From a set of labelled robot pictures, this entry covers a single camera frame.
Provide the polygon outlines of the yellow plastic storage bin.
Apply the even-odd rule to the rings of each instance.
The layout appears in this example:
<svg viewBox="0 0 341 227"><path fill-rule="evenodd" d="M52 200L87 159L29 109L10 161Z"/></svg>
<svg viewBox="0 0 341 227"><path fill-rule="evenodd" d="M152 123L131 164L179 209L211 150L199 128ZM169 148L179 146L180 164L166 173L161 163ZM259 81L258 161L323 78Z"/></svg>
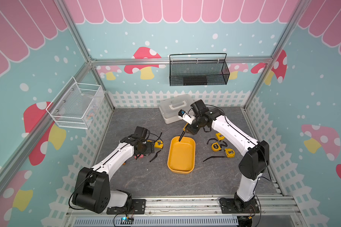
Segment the yellow plastic storage bin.
<svg viewBox="0 0 341 227"><path fill-rule="evenodd" d="M173 173L187 175L195 167L196 142L190 137L179 138L171 140L167 166Z"/></svg>

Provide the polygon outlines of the pink object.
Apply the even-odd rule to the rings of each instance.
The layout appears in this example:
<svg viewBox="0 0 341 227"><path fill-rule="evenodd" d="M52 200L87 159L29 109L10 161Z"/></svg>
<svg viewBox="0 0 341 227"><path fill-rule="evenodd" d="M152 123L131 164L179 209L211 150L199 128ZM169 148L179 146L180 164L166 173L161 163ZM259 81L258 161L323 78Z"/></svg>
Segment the pink object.
<svg viewBox="0 0 341 227"><path fill-rule="evenodd" d="M143 154L141 154L141 155L139 154L139 155L136 155L136 156L135 156L136 159L142 159L143 157L144 157Z"/></svg>

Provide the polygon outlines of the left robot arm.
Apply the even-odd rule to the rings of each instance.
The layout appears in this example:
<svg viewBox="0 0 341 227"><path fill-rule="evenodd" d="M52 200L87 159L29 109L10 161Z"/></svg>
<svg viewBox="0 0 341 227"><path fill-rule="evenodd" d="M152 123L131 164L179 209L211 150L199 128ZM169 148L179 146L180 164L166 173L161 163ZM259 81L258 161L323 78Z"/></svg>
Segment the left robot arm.
<svg viewBox="0 0 341 227"><path fill-rule="evenodd" d="M154 152L150 131L137 126L135 132L121 139L117 147L102 161L88 168L83 167L77 176L75 190L68 205L71 209L89 210L100 214L115 208L124 211L132 209L131 193L111 190L110 181L118 169L131 157L140 157Z"/></svg>

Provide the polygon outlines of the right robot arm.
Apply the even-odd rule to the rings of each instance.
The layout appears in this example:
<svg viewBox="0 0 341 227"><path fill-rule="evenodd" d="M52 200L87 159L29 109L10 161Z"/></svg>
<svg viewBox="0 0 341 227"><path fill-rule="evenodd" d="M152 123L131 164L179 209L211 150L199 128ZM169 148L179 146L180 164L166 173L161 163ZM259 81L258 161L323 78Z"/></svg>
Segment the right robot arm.
<svg viewBox="0 0 341 227"><path fill-rule="evenodd" d="M184 132L196 135L201 128L222 134L240 152L242 159L239 170L242 174L237 192L234 195L235 206L240 211L255 200L255 189L270 163L270 147L266 141L258 141L233 124L224 111L215 106L206 105L202 100L191 104L193 115L180 110L178 116L187 124Z"/></svg>

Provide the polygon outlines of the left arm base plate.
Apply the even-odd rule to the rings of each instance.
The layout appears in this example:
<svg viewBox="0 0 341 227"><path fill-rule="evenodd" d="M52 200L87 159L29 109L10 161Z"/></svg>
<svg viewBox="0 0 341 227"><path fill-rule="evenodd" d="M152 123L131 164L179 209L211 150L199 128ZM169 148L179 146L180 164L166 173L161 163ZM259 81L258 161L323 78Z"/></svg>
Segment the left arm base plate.
<svg viewBox="0 0 341 227"><path fill-rule="evenodd" d="M106 213L108 215L116 214L141 214L145 213L146 200L145 199L133 199L131 203L126 202L124 207L112 207L107 208Z"/></svg>

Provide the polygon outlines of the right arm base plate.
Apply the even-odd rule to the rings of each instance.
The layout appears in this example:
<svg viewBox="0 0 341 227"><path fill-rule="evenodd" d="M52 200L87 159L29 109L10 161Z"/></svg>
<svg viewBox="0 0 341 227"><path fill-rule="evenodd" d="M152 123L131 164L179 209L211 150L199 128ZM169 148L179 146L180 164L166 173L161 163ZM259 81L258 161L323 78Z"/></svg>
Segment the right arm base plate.
<svg viewBox="0 0 341 227"><path fill-rule="evenodd" d="M244 202L241 199L220 198L219 204L223 214L258 214L260 213L259 205L255 197L250 201Z"/></svg>

